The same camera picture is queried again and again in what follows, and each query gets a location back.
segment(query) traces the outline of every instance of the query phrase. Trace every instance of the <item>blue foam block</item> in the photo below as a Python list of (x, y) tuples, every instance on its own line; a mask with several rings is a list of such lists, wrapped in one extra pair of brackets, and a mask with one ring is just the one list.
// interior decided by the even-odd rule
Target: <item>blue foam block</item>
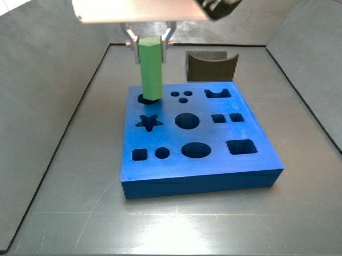
[(273, 186), (285, 166), (233, 82), (165, 85), (150, 105), (141, 94), (130, 87), (127, 198)]

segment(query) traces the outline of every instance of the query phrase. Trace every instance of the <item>rectangular hole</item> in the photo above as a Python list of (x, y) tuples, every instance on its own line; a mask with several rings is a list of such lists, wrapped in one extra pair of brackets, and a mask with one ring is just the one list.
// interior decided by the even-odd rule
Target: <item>rectangular hole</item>
[(243, 116), (239, 113), (230, 114), (230, 120), (233, 122), (243, 122), (245, 121)]
[(222, 114), (211, 115), (214, 123), (226, 123), (226, 117)]
[(254, 142), (247, 140), (229, 140), (227, 147), (233, 155), (254, 154), (258, 152)]
[(133, 151), (133, 160), (134, 161), (143, 161), (147, 159), (147, 149), (139, 148)]

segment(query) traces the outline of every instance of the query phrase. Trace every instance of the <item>cutout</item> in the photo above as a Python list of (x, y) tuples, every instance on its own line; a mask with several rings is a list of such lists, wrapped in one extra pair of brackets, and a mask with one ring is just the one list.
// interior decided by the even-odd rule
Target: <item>cutout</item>
[(158, 148), (155, 150), (155, 156), (159, 158), (159, 159), (166, 159), (169, 156), (170, 156), (170, 150), (165, 147), (162, 148)]
[(179, 96), (179, 92), (171, 92), (171, 96), (173, 97), (178, 97)]
[(243, 116), (239, 113), (230, 114), (230, 119), (233, 122), (243, 122)]
[(185, 91), (185, 95), (186, 95), (186, 96), (191, 96), (191, 95), (193, 95), (193, 92), (191, 92), (191, 91)]
[(154, 130), (155, 126), (163, 125), (162, 122), (157, 120), (158, 115), (145, 116), (141, 115), (142, 122), (139, 122), (135, 126), (137, 127), (145, 127), (149, 132)]
[(182, 113), (175, 118), (177, 125), (186, 130), (194, 129), (199, 125), (199, 118), (191, 113)]
[(222, 92), (213, 92), (211, 90), (205, 90), (205, 93), (209, 99), (231, 97), (229, 89), (223, 89)]
[(258, 152), (251, 140), (229, 140), (227, 146), (233, 155), (254, 154)]
[(187, 98), (181, 98), (181, 99), (179, 99), (179, 102), (181, 102), (181, 103), (187, 103), (189, 100), (187, 100)]
[(226, 117), (222, 114), (211, 115), (214, 123), (226, 123)]
[(138, 102), (145, 104), (145, 105), (151, 105), (151, 104), (154, 104), (158, 101), (159, 101), (159, 99), (158, 100), (147, 100), (147, 99), (145, 99), (143, 94), (141, 94), (138, 96)]
[(182, 147), (182, 154), (190, 158), (203, 158), (210, 153), (210, 146), (201, 142), (191, 142)]
[(147, 159), (147, 149), (139, 148), (133, 151), (133, 160), (145, 161)]

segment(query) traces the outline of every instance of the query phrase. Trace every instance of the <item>gray tabletop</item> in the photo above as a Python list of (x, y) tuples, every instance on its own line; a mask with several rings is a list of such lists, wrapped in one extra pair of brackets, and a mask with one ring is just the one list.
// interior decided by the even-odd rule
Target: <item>gray tabletop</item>
[(139, 66), (111, 47), (10, 255), (342, 253), (342, 158), (266, 49), (174, 47), (165, 83), (186, 81), (187, 50), (241, 54), (235, 82), (286, 164), (274, 187), (125, 199), (125, 102)]

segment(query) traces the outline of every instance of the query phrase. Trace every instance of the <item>star-shaped hole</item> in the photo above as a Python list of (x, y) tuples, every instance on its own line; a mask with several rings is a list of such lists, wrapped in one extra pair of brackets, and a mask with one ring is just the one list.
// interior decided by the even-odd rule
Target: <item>star-shaped hole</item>
[(155, 126), (163, 125), (162, 122), (157, 120), (158, 115), (145, 116), (141, 115), (142, 122), (139, 122), (135, 126), (137, 127), (145, 127), (149, 132), (154, 130)]

